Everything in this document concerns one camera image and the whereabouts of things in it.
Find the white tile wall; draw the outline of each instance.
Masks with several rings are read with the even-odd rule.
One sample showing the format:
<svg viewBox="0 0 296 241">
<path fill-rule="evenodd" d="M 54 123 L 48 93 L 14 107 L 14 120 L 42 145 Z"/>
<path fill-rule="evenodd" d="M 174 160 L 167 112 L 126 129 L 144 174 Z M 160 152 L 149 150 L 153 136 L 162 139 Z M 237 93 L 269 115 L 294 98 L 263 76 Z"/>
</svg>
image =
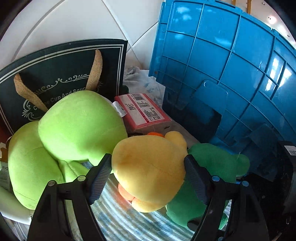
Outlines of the white tile wall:
<svg viewBox="0 0 296 241">
<path fill-rule="evenodd" d="M 0 69 L 33 51 L 73 40 L 129 41 L 127 66 L 149 68 L 163 0 L 33 0 L 0 41 Z"/>
</svg>

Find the plush toy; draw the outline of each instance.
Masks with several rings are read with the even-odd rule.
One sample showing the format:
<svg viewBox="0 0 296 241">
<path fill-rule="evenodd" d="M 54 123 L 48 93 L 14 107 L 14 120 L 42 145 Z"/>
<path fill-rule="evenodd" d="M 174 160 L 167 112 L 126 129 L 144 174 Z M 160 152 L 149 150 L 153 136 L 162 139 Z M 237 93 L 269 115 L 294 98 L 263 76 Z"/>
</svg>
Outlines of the plush toy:
<svg viewBox="0 0 296 241">
<path fill-rule="evenodd" d="M 249 159 L 245 155 L 231 155 L 208 143 L 192 146 L 188 154 L 193 155 L 198 164 L 205 167 L 211 175 L 219 176 L 229 183 L 235 183 L 236 177 L 246 174 L 250 167 Z M 205 208 L 206 205 L 197 198 L 188 181 L 184 182 L 174 199 L 166 205 L 167 215 L 183 227 L 192 219 L 201 219 Z M 225 226 L 227 220 L 226 214 L 223 214 L 220 229 Z"/>
<path fill-rule="evenodd" d="M 119 191 L 143 213 L 164 207 L 184 182 L 187 144 L 177 131 L 165 137 L 134 136 L 120 141 L 112 155 Z"/>
<path fill-rule="evenodd" d="M 12 137 L 8 166 L 13 191 L 22 205 L 35 209 L 50 180 L 72 182 L 98 165 L 127 138 L 116 110 L 92 91 L 72 93 L 51 107 L 40 121 L 21 127 Z"/>
</svg>

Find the blue plastic lid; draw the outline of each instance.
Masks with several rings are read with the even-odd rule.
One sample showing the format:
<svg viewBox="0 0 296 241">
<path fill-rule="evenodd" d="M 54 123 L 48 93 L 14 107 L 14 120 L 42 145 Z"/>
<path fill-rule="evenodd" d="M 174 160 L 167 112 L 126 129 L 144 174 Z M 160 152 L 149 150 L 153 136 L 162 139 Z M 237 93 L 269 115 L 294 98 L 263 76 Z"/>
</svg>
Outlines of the blue plastic lid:
<svg viewBox="0 0 296 241">
<path fill-rule="evenodd" d="M 295 49 L 240 8 L 162 5 L 149 75 L 166 86 L 164 111 L 201 142 L 247 155 L 268 179 L 277 140 L 296 144 L 295 70 Z"/>
</svg>

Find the yellow plush toy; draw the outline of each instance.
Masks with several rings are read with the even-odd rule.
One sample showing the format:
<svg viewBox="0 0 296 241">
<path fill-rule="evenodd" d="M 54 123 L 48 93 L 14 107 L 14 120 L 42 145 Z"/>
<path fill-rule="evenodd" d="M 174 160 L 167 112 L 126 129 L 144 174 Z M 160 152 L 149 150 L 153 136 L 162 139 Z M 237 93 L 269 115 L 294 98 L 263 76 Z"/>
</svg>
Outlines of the yellow plush toy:
<svg viewBox="0 0 296 241">
<path fill-rule="evenodd" d="M 179 191 L 185 178 L 187 144 L 182 134 L 165 137 L 134 136 L 113 150 L 112 169 L 135 210 L 153 212 L 164 207 Z"/>
</svg>

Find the white ornamental scroll design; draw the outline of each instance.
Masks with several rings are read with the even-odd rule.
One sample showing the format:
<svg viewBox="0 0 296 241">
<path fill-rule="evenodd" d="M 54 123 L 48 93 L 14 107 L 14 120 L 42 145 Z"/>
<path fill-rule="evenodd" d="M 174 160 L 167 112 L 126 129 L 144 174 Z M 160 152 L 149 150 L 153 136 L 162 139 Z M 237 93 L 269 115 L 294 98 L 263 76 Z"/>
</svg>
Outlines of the white ornamental scroll design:
<svg viewBox="0 0 296 241">
<path fill-rule="evenodd" d="M 81 79 L 86 79 L 88 77 L 89 77 L 88 74 L 80 74 L 80 75 L 74 75 L 73 77 L 70 77 L 66 80 L 58 78 L 55 81 L 55 84 L 43 86 L 40 89 L 38 89 L 37 91 L 35 91 L 34 93 L 36 95 L 40 95 L 40 94 L 52 89 L 53 87 L 57 86 L 58 83 L 69 83 L 69 82 L 73 82 L 73 81 L 77 81 L 77 80 L 81 80 Z M 101 81 L 99 81 L 98 88 L 100 88 L 102 85 L 103 85 L 103 83 Z M 31 109 L 31 106 L 32 106 L 32 104 L 28 100 L 25 100 L 25 102 L 23 104 L 22 116 L 25 118 L 28 118 L 29 121 L 36 121 L 36 120 L 41 119 L 41 116 L 35 117 L 35 115 L 32 112 L 33 110 Z"/>
</svg>

